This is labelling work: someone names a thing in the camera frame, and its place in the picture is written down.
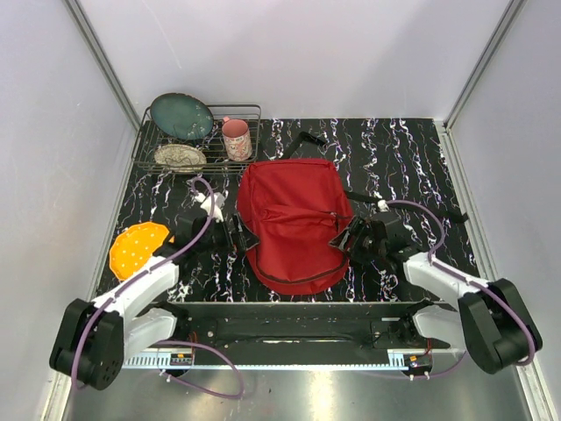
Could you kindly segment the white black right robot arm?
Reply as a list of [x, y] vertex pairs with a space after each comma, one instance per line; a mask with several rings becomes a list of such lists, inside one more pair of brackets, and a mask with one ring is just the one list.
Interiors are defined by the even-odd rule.
[[381, 260], [406, 281], [440, 298], [448, 308], [424, 303], [398, 325], [408, 347], [438, 339], [465, 350], [484, 372], [495, 374], [512, 365], [530, 364], [543, 340], [528, 308], [509, 280], [486, 281], [443, 263], [407, 237], [393, 212], [374, 218], [355, 217], [330, 241], [351, 260]]

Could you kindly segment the red student backpack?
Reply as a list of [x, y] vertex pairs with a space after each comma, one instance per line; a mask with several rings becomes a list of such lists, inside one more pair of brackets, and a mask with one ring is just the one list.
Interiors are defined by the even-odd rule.
[[304, 142], [325, 144], [300, 132], [280, 159], [251, 164], [238, 190], [238, 215], [259, 237], [259, 244], [245, 253], [252, 271], [286, 296], [324, 292], [357, 263], [329, 245], [353, 218], [419, 208], [396, 200], [387, 202], [389, 211], [379, 212], [380, 199], [344, 189], [333, 162], [294, 158]]

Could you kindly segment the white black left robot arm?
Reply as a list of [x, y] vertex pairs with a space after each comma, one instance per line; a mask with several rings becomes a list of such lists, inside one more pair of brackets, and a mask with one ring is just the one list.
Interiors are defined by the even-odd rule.
[[220, 248], [245, 252], [258, 243], [238, 215], [197, 218], [176, 230], [154, 222], [130, 226], [109, 253], [120, 283], [66, 307], [49, 367], [97, 390], [107, 389], [136, 357], [172, 375], [190, 369], [195, 350], [205, 346], [195, 342], [188, 313], [159, 296], [178, 283], [187, 260]]

